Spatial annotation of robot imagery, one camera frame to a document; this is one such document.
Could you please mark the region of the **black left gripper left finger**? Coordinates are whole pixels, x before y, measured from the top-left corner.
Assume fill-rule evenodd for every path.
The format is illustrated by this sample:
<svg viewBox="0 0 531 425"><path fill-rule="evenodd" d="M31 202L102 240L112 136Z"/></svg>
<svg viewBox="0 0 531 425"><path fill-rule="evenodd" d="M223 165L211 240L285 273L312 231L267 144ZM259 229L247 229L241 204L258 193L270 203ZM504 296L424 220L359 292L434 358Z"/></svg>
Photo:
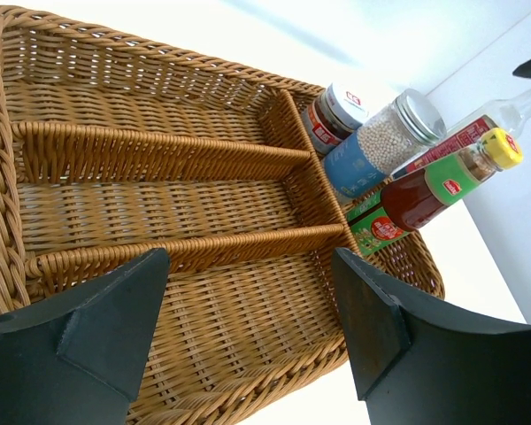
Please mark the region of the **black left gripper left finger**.
<svg viewBox="0 0 531 425"><path fill-rule="evenodd" d="M123 424L137 400L170 259L153 249L0 314L0 424Z"/></svg>

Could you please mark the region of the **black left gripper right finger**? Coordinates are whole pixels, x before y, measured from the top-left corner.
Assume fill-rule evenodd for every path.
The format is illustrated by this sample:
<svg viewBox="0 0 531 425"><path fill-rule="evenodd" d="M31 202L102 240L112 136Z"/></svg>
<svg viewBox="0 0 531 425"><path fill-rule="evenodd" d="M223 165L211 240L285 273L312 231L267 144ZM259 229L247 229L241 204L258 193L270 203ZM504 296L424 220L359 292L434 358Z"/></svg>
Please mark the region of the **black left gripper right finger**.
<svg viewBox="0 0 531 425"><path fill-rule="evenodd" d="M373 424L531 424L531 325L452 305L346 248L335 298Z"/></svg>

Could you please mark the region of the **black cap clear vinegar bottle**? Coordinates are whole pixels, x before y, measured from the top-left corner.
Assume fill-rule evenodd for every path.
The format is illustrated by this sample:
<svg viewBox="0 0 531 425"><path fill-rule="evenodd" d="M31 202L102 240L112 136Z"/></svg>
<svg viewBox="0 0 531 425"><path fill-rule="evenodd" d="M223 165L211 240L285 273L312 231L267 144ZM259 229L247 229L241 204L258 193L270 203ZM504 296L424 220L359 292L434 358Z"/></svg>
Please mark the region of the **black cap clear vinegar bottle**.
<svg viewBox="0 0 531 425"><path fill-rule="evenodd" d="M432 149L398 168L392 175L397 180L423 166L477 142L492 128L501 128L513 137L523 132L531 119L531 89L508 99L492 100L470 113L447 131L446 138Z"/></svg>

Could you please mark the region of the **yellow cap chili sauce bottle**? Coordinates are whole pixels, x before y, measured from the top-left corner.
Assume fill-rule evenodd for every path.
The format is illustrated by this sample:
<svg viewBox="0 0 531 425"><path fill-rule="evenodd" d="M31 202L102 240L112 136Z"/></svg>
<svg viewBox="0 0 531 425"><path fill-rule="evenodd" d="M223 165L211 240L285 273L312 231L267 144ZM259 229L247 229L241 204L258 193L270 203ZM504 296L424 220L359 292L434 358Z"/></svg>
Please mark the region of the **yellow cap chili sauce bottle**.
<svg viewBox="0 0 531 425"><path fill-rule="evenodd" d="M522 160L517 141L495 127L477 142L388 183L346 214L359 251L372 255L421 229L493 175Z"/></svg>

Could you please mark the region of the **silver lid peppercorn jar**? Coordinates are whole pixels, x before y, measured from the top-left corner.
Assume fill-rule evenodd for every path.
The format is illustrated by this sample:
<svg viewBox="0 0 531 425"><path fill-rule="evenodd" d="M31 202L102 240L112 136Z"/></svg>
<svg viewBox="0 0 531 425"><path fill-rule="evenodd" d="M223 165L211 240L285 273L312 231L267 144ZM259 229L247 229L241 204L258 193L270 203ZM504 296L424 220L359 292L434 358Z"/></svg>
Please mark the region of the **silver lid peppercorn jar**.
<svg viewBox="0 0 531 425"><path fill-rule="evenodd" d="M321 161L340 205L386 180L446 136L442 115L415 89L406 89Z"/></svg>

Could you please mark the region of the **white lid red sauce jar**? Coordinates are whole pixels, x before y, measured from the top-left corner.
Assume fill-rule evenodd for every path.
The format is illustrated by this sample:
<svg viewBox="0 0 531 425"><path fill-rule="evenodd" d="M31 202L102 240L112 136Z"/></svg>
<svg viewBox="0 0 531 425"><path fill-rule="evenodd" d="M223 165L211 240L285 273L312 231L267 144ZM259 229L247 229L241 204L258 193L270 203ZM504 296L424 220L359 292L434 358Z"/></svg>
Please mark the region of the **white lid red sauce jar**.
<svg viewBox="0 0 531 425"><path fill-rule="evenodd" d="M301 112L305 131L313 148L321 155L327 155L362 127L368 117L367 103L354 90L335 82Z"/></svg>

